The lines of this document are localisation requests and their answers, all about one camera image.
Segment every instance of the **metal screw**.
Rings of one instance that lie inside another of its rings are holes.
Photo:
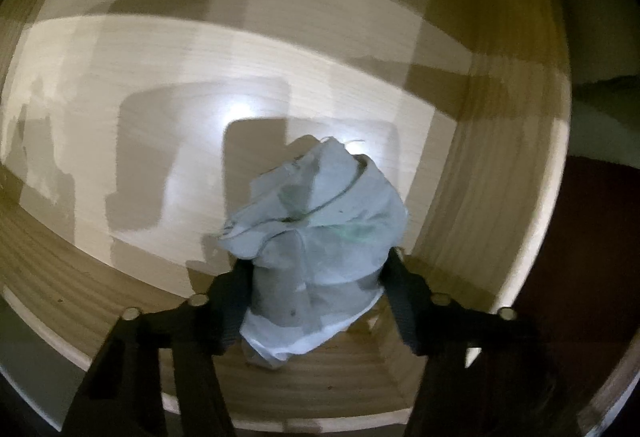
[[[440,307],[446,307],[451,303],[451,297],[443,292],[435,292],[431,295],[431,302]]]
[[[518,313],[511,307],[500,307],[498,309],[498,316],[506,322],[511,322],[518,317]]]
[[[142,311],[137,307],[127,307],[124,309],[122,316],[120,316],[124,321],[130,322],[135,320],[138,316],[142,314]]]
[[[191,307],[202,307],[206,305],[208,301],[209,297],[206,294],[194,294],[187,300],[187,303],[191,305]]]

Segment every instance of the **cloth fold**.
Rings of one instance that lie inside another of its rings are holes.
[[[334,138],[254,179],[250,203],[228,218],[219,240],[254,261],[241,328],[253,350],[245,346],[247,358],[277,368],[371,309],[406,222],[402,199],[375,163]]]

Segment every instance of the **wooden bin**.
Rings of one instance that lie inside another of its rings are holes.
[[[312,136],[398,188],[434,290],[496,309],[529,272],[568,134],[555,0],[4,0],[0,20],[2,291],[79,367],[127,306],[227,271],[212,233]],[[216,370],[238,427],[317,432],[404,422],[423,364],[382,301],[279,371],[238,348]]]

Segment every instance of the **white fabric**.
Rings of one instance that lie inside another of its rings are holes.
[[[407,213],[367,156],[329,138],[260,175],[251,203],[226,221],[220,245],[254,261],[241,335],[276,368],[347,328],[382,294],[378,274]]]

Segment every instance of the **crumpled cloth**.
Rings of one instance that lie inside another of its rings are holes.
[[[278,368],[371,309],[406,223],[402,199],[375,163],[334,138],[254,179],[250,204],[228,218],[219,239],[254,261],[241,328],[248,360]]]

